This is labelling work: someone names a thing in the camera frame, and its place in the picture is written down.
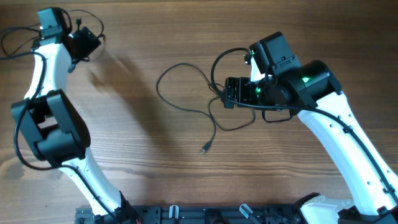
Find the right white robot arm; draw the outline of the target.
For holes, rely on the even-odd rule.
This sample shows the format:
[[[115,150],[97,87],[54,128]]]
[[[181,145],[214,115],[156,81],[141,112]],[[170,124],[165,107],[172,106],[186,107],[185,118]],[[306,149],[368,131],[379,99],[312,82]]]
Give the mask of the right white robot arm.
[[[226,108],[287,110],[318,138],[343,176],[351,198],[320,194],[301,199],[296,223],[396,223],[397,175],[369,140],[341,84],[319,60],[301,64],[282,33],[244,50],[248,77],[229,77],[219,92]]]

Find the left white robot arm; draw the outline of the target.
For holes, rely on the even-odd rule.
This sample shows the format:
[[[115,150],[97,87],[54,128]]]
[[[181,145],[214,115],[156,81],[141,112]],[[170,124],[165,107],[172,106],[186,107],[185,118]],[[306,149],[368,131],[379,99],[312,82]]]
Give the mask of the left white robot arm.
[[[104,35],[81,26],[81,19],[74,30],[68,12],[59,7],[39,10],[37,15],[39,38],[29,51],[35,58],[32,82],[24,99],[11,107],[16,156],[28,168],[39,169],[23,158],[21,134],[33,155],[48,162],[47,170],[69,176],[91,206],[91,216],[77,218],[77,223],[140,223],[139,214],[96,163],[88,127],[65,94],[68,74],[79,62],[89,61]]]

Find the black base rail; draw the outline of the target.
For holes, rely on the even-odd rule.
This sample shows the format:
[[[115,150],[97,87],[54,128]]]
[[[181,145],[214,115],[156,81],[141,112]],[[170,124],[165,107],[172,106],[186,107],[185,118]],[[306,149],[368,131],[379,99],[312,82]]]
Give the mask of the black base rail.
[[[132,210],[113,215],[95,215],[90,208],[78,208],[75,223],[142,223],[142,224],[206,224],[206,223],[303,223],[303,218],[290,204],[233,207],[182,207],[172,205],[133,206]]]

